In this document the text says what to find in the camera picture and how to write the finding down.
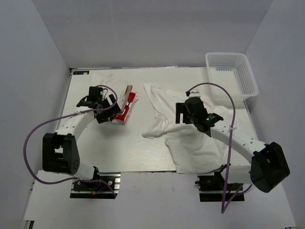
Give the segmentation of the red printed t shirt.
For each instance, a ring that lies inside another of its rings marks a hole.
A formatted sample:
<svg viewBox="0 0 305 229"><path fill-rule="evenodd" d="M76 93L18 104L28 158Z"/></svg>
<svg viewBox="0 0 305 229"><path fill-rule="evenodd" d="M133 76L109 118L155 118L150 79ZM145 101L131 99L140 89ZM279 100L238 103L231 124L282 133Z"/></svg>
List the red printed t shirt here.
<svg viewBox="0 0 305 229"><path fill-rule="evenodd" d="M124 123L130 115L132 105L137 101L137 93L132 91L133 86L128 85L124 94L121 111L112 119L113 123Z"/></svg>

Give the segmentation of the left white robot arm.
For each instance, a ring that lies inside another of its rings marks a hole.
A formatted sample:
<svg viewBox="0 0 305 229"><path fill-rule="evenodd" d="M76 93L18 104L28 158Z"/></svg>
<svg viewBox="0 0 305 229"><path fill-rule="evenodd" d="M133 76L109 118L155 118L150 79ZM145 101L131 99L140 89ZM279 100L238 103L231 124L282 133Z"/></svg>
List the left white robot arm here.
<svg viewBox="0 0 305 229"><path fill-rule="evenodd" d="M55 133L42 139L42 168L46 172L67 174L77 179L93 180L97 168L80 159L77 141L93 121L101 124L120 111L117 93L106 85L89 87L88 95L76 105L76 111Z"/></svg>

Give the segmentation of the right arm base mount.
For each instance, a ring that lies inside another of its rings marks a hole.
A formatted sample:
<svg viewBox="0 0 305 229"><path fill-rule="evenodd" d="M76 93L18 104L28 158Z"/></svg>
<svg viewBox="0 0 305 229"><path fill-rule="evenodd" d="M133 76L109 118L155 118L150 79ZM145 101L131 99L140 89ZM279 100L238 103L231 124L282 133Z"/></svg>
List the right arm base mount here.
<svg viewBox="0 0 305 229"><path fill-rule="evenodd" d="M222 165L218 170L212 173L197 175L195 185L199 188L200 202L222 202L224 178L221 172L225 171L226 165ZM237 189L241 184L228 183L226 189L225 201L228 201L233 194L237 193ZM244 195L238 194L232 201L244 201Z"/></svg>

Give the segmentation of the white t shirt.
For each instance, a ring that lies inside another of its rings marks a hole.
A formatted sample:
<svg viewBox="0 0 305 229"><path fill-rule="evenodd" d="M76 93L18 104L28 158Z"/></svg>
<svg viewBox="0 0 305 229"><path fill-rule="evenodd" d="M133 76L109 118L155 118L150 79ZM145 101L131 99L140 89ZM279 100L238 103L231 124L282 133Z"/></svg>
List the white t shirt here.
<svg viewBox="0 0 305 229"><path fill-rule="evenodd" d="M143 88L155 110L155 122L142 136L165 137L177 173L209 173L224 164L226 144L199 132L192 124L175 122L175 105L186 100L183 92L156 83L144 83Z"/></svg>
<svg viewBox="0 0 305 229"><path fill-rule="evenodd" d="M93 73L91 75L91 83L93 86L106 85L112 88L118 96L119 107L122 106L125 98L125 91L128 86L127 81L118 80L118 79L114 79L113 77L103 76L101 74Z"/></svg>

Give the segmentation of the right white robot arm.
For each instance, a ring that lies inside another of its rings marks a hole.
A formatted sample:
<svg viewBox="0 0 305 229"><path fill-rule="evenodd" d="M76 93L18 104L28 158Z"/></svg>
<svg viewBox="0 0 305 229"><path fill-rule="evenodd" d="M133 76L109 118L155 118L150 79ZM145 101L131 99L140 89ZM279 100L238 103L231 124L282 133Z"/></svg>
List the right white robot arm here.
<svg viewBox="0 0 305 229"><path fill-rule="evenodd" d="M233 130L223 117L208 113L198 97L176 103L175 107L177 124L193 124L199 132L231 146L248 161L246 166L230 165L228 169L215 173L228 184L254 185L260 191L268 193L290 175L288 163L278 143L267 144Z"/></svg>

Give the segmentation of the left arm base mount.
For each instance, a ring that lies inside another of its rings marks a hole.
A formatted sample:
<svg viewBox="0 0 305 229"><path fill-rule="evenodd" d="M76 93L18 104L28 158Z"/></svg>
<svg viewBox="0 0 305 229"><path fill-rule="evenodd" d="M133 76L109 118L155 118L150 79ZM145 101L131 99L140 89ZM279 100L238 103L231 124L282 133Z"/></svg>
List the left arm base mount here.
<svg viewBox="0 0 305 229"><path fill-rule="evenodd" d="M121 174L101 173L99 176L105 183L73 181L70 198L115 199L120 189Z"/></svg>

